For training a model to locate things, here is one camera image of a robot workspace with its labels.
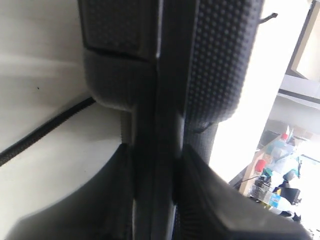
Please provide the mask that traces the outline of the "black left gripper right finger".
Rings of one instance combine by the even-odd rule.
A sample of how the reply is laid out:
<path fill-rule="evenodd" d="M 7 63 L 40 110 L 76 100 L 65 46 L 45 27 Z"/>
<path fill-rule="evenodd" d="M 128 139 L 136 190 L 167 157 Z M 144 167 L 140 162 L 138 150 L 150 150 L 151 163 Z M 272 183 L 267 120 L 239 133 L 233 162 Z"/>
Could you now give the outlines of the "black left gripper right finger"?
<path fill-rule="evenodd" d="M 238 193 L 190 145 L 177 167 L 175 196 L 183 240 L 310 239 L 301 225 Z"/>

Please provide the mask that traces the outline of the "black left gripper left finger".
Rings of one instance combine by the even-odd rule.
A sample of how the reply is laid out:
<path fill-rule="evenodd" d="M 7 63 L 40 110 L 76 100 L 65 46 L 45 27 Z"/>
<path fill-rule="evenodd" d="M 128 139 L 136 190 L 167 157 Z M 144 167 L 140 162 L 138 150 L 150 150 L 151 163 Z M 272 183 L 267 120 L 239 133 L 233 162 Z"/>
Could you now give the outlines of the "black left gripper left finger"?
<path fill-rule="evenodd" d="M 130 240 L 133 182 L 130 149 L 120 144 L 110 160 L 71 195 L 10 230 L 7 240 Z"/>

